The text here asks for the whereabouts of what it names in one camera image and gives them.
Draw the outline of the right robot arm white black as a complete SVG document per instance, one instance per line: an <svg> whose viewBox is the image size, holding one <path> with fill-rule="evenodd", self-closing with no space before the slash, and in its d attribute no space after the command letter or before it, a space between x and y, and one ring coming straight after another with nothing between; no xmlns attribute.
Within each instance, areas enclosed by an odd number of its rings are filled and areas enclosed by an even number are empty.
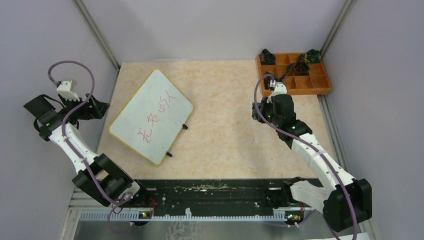
<svg viewBox="0 0 424 240"><path fill-rule="evenodd" d="M288 94L263 97L252 103L252 118L273 128L280 140L298 154L316 174L317 187L295 177L283 186L281 199L287 206L305 203L320 212L329 227L341 232L373 215L372 186L345 171L319 144L312 129L297 118Z"/></svg>

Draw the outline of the white whiteboard with yellow frame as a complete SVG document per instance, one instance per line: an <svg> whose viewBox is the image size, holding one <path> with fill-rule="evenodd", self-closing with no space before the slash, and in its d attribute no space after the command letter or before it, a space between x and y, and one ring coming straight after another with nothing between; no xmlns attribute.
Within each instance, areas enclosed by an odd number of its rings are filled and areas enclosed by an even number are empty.
<svg viewBox="0 0 424 240"><path fill-rule="evenodd" d="M169 153L193 109L186 96L155 69L111 122L108 131L158 165Z"/></svg>

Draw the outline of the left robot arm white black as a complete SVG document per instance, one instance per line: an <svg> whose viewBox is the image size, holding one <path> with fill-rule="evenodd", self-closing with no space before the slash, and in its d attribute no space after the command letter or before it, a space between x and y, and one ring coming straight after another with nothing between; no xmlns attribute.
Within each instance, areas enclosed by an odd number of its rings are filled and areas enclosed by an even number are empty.
<svg viewBox="0 0 424 240"><path fill-rule="evenodd" d="M76 171L73 184L105 207L120 201L125 201L124 207L146 206L150 200L146 188L104 153L95 153L79 131L80 120L102 119L110 104L91 96L82 107L73 110L82 100L61 97L58 103L62 109L56 111L51 100L42 94L27 102L24 108L35 117L33 125L39 136L59 146L71 160Z"/></svg>

